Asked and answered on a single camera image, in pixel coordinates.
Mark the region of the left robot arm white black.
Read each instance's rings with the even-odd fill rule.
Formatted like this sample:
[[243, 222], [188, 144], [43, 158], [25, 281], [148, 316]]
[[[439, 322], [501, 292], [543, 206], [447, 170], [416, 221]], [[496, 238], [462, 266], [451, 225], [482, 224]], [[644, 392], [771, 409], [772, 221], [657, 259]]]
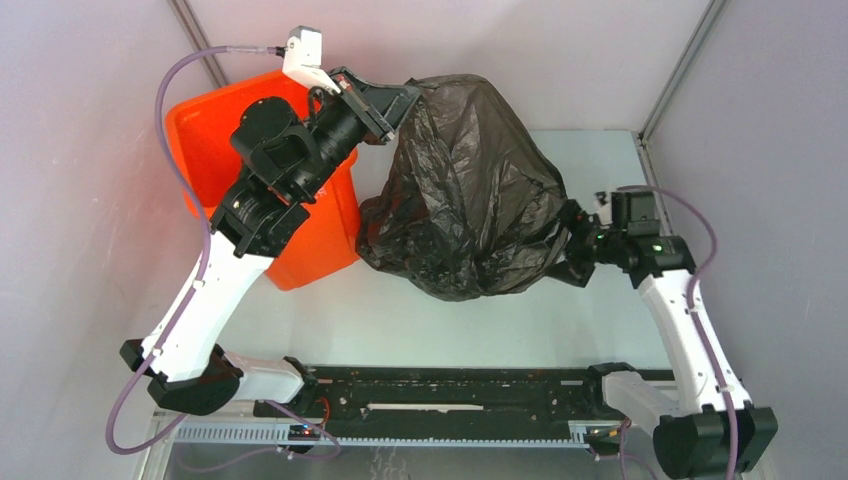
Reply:
[[233, 401], [278, 403], [304, 416], [318, 382], [296, 358], [261, 360], [218, 342], [253, 283], [308, 220], [319, 190], [361, 143], [389, 142], [421, 91], [411, 84], [367, 82], [340, 67], [327, 87], [312, 87], [308, 112], [267, 96], [248, 105], [230, 137], [241, 167], [212, 216], [181, 299], [156, 329], [120, 349], [161, 408], [205, 416]]

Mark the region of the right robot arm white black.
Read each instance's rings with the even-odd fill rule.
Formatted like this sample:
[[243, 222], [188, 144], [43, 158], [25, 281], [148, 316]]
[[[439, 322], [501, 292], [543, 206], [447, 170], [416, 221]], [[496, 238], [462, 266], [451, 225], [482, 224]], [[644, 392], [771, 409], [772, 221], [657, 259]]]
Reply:
[[770, 407], [755, 406], [727, 360], [709, 320], [700, 278], [712, 246], [697, 263], [686, 241], [665, 235], [656, 211], [667, 190], [641, 185], [599, 195], [590, 214], [577, 201], [564, 207], [569, 234], [550, 277], [584, 287], [596, 266], [613, 265], [630, 279], [651, 314], [669, 359], [677, 396], [669, 397], [623, 362], [589, 367], [581, 392], [596, 418], [618, 412], [650, 435], [656, 460], [671, 479], [752, 471], [778, 431]]

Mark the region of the black plastic trash bag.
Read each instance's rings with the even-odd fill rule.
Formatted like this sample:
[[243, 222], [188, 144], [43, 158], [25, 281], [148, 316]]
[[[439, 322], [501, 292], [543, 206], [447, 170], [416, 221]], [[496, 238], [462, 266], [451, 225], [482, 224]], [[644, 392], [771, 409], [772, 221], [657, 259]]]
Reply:
[[387, 181], [360, 206], [358, 255], [443, 301], [525, 291], [569, 237], [560, 171], [486, 78], [414, 86]]

